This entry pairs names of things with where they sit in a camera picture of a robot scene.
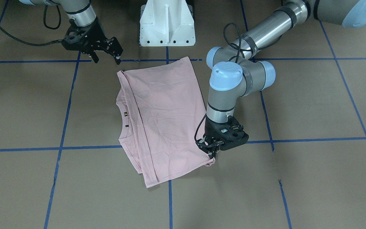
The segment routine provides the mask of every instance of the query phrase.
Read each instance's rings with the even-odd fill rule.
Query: brown floor
[[[309,20],[260,52],[276,82],[238,100],[250,142],[211,167],[146,189],[119,147],[116,72],[189,56],[206,102],[205,58],[224,26],[245,32],[280,5],[242,2],[246,21],[241,1],[195,1],[196,45],[167,49],[138,46],[145,1],[93,1],[121,65],[0,31],[0,229],[366,229],[366,26]],[[26,41],[62,38],[61,13],[52,31],[43,6],[0,0],[2,27]]]

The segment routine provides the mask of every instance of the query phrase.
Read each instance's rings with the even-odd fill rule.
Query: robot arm
[[[122,47],[117,38],[107,39],[90,0],[19,0],[24,4],[48,6],[61,5],[70,18],[70,28],[62,41],[67,50],[81,51],[95,63],[98,56],[94,51],[104,51],[121,63]]]
[[[282,34],[311,15],[324,22],[361,27],[366,25],[366,0],[287,0],[282,7],[225,48],[212,48],[207,65],[212,69],[205,116],[205,133],[195,139],[210,158],[219,150],[245,144],[248,135],[234,118],[236,100],[273,84],[276,72],[267,61],[249,61],[260,50],[276,43]]]

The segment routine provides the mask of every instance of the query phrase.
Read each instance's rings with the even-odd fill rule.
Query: light blue joint cap
[[[214,55],[217,52],[217,50],[220,48],[221,47],[214,47],[214,48],[210,49],[209,53],[207,54],[206,63],[207,63],[207,66],[211,69],[213,69]]]
[[[27,5],[34,5],[34,6],[36,6],[35,4],[33,4],[32,2],[31,2],[31,0],[19,0],[20,2],[22,2],[23,4],[27,4]]]
[[[263,68],[265,69],[265,85],[263,86],[263,89],[269,87],[270,85],[275,82],[276,79],[276,71],[275,68],[271,63],[268,61],[259,61],[258,63],[261,63],[263,65]]]
[[[211,72],[210,86],[217,91],[235,88],[242,80],[242,68],[234,62],[219,62]]]
[[[342,22],[343,27],[360,28],[366,25],[366,0],[360,0],[348,12]]]

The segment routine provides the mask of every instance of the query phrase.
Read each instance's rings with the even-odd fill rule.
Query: white mounting bracket
[[[196,35],[192,12],[192,6],[188,6],[185,0],[148,0],[141,6],[140,45],[194,45]]]

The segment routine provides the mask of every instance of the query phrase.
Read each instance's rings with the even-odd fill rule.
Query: folded pink shirt
[[[119,142],[147,188],[215,162],[194,142],[205,108],[188,57],[117,74],[123,122]]]

